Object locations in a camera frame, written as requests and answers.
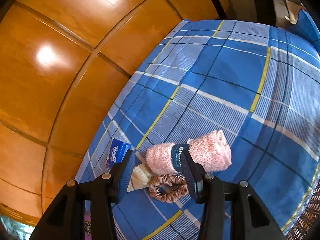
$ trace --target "folded beige fabric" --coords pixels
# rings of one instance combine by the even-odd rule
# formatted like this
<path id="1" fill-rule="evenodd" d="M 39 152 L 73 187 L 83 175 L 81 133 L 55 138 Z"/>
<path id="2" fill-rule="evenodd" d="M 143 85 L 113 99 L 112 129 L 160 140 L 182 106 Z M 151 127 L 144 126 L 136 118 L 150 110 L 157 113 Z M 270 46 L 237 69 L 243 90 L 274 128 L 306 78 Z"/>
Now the folded beige fabric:
<path id="1" fill-rule="evenodd" d="M 146 164 L 142 163 L 138 166 L 135 166 L 133 168 L 127 192 L 149 187 L 152 179 L 153 174 Z"/>

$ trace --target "plaid fabric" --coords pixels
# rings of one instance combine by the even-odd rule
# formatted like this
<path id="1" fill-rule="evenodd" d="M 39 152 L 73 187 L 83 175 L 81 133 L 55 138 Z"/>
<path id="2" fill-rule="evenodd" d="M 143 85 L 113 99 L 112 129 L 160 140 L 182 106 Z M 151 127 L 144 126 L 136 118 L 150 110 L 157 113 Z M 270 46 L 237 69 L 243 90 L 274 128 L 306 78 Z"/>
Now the plaid fabric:
<path id="1" fill-rule="evenodd" d="M 319 179 L 319 67 L 316 50 L 292 33 L 234 20 L 182 21 L 123 88 L 76 180 L 110 170 L 111 138 L 132 144 L 138 165 L 152 145 L 222 129 L 232 165 L 216 175 L 249 181 L 287 234 Z M 120 239 L 196 239 L 202 212 L 189 195 L 167 204 L 150 198 L 148 189 L 113 206 Z M 225 239 L 229 214 L 226 203 Z"/>

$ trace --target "dark label band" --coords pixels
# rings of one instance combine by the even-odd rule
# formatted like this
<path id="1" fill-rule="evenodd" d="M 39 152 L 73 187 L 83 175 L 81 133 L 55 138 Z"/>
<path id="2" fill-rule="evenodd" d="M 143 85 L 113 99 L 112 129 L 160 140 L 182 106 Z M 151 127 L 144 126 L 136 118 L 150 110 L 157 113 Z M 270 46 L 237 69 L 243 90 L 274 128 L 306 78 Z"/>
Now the dark label band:
<path id="1" fill-rule="evenodd" d="M 188 144 L 175 144 L 172 146 L 171 149 L 171 162 L 172 166 L 176 171 L 182 171 L 181 168 L 181 153 L 183 150 L 188 150 Z"/>

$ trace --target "striped fabric pattern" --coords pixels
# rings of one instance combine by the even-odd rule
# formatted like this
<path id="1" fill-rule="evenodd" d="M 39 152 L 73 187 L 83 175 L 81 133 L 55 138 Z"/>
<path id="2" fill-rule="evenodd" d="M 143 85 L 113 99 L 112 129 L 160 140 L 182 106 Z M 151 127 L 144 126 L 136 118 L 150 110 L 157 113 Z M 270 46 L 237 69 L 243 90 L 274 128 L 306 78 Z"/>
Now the striped fabric pattern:
<path id="1" fill-rule="evenodd" d="M 320 59 L 310 44 L 301 46 L 303 41 L 257 23 L 182 21 L 125 85 L 76 180 L 110 171 L 105 160 L 112 138 L 130 143 L 139 165 L 153 145 L 186 143 L 222 129 L 232 165 L 215 175 L 249 181 L 284 235 L 298 239 L 290 237 L 311 214 L 320 175 Z M 143 189 L 127 193 L 113 213 L 119 239 L 192 240 L 203 205 L 190 195 L 162 203 Z M 229 239 L 230 203 L 225 214 L 224 239 Z"/>

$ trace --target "blue tissue package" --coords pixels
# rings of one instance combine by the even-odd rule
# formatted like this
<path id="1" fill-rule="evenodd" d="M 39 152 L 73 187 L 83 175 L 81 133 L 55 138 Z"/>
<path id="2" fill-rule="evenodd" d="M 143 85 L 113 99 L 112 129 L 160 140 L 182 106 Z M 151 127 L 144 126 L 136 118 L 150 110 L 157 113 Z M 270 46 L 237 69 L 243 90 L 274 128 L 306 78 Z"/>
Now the blue tissue package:
<path id="1" fill-rule="evenodd" d="M 130 149 L 131 144 L 113 138 L 109 149 L 109 155 L 106 159 L 106 164 L 109 167 L 112 167 L 115 163 L 120 163 L 123 160 L 127 150 Z"/>

